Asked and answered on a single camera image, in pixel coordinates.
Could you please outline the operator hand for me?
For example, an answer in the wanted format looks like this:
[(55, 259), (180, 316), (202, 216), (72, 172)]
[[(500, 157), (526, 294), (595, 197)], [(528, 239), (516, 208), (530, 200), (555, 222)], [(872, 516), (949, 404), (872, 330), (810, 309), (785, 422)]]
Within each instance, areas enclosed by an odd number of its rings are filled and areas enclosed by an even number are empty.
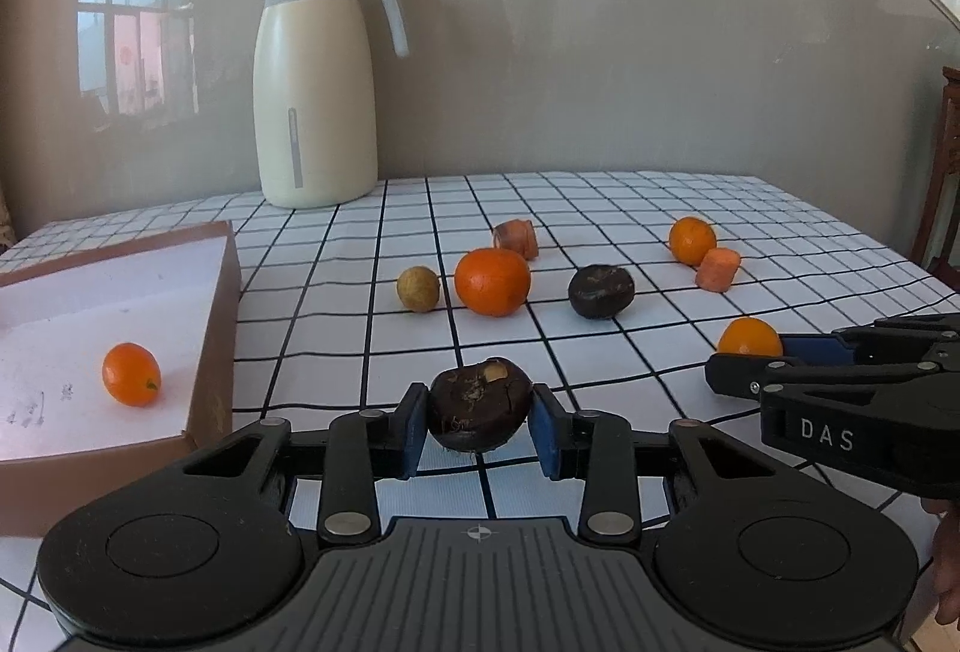
[(923, 509), (939, 517), (932, 542), (934, 592), (937, 595), (935, 621), (940, 626), (958, 624), (960, 616), (960, 532), (958, 507), (942, 499), (923, 499)]

